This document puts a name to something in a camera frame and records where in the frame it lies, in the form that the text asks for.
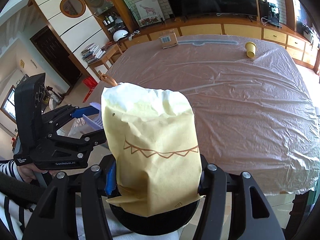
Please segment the striped sleeve forearm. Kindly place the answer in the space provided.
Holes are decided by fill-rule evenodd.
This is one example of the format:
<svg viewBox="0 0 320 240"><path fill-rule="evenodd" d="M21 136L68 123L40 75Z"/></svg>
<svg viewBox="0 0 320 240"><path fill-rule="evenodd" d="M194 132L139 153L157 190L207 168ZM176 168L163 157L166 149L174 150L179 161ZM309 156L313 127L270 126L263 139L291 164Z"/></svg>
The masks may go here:
<svg viewBox="0 0 320 240"><path fill-rule="evenodd" d="M13 160L1 161L1 239L22 239L25 228L36 207L23 187L29 186L20 176Z"/></svg>

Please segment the person's left hand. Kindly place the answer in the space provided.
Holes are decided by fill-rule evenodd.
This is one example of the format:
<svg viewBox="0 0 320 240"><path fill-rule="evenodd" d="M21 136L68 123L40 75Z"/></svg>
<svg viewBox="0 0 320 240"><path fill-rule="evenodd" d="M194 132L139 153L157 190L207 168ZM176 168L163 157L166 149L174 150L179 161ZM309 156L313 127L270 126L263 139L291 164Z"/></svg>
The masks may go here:
<svg viewBox="0 0 320 240"><path fill-rule="evenodd" d="M32 180L37 180L35 173L49 173L52 177L54 177L59 172L40 170L34 164L18 166L17 171L26 183L30 183Z"/></svg>

